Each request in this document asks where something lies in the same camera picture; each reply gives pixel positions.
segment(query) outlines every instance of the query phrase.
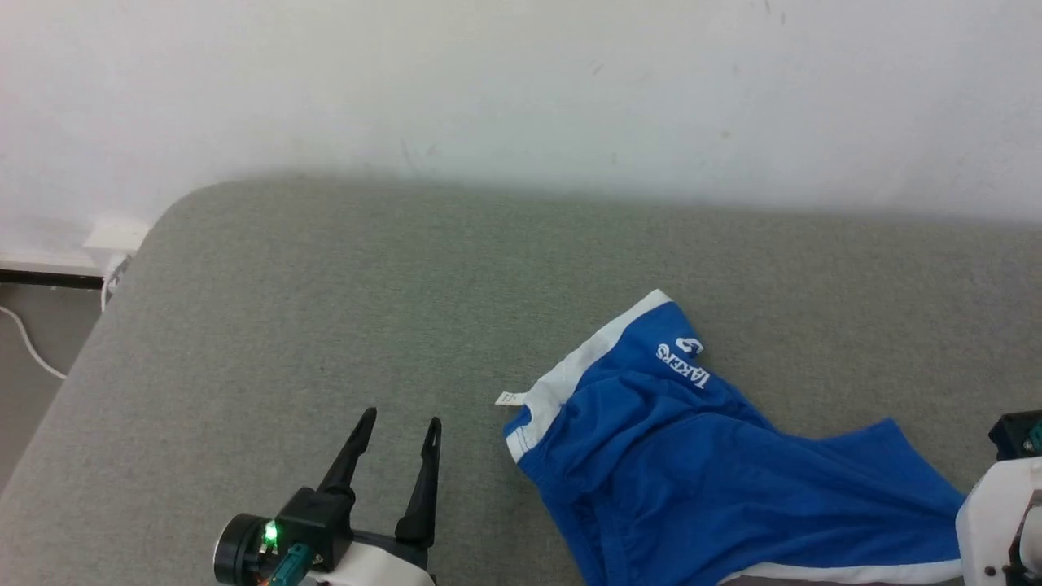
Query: green led light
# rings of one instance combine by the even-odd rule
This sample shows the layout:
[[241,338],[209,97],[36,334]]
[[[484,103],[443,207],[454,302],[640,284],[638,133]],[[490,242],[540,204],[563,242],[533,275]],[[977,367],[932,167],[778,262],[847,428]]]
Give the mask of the green led light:
[[278,541],[278,528],[275,527],[275,521],[268,521],[268,524],[264,526],[264,541],[269,545],[274,545]]

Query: blue garment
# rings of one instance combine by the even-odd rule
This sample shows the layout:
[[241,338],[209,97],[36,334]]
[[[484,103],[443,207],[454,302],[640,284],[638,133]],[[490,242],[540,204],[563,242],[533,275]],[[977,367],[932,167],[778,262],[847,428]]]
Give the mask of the blue garment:
[[504,430],[592,585],[736,573],[923,584],[961,573],[963,495],[887,419],[778,432],[654,291],[540,379]]

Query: clothing tag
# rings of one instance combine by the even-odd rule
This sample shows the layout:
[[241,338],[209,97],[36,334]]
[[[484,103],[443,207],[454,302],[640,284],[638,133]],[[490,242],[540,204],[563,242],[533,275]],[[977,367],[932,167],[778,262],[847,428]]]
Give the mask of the clothing tag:
[[520,407],[524,405],[524,397],[528,393],[503,393],[496,399],[496,405]]

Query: gray floor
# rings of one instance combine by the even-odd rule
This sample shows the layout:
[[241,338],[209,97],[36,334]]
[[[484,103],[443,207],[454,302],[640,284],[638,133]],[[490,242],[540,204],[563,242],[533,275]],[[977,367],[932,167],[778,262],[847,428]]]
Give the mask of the gray floor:
[[[101,315],[99,292],[0,284],[0,306],[25,323],[36,351],[68,372]],[[61,381],[29,356],[18,326],[0,313],[0,492]]]

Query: gray table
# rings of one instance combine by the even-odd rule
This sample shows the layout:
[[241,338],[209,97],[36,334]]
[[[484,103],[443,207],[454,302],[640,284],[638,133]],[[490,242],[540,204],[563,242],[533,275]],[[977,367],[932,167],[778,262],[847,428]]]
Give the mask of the gray table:
[[391,531],[444,422],[440,584],[578,575],[501,439],[524,391],[654,288],[783,430],[894,416],[968,489],[1042,399],[1042,236],[298,180],[181,200],[7,489],[11,585],[210,584],[234,513],[317,483],[363,410],[354,524]]

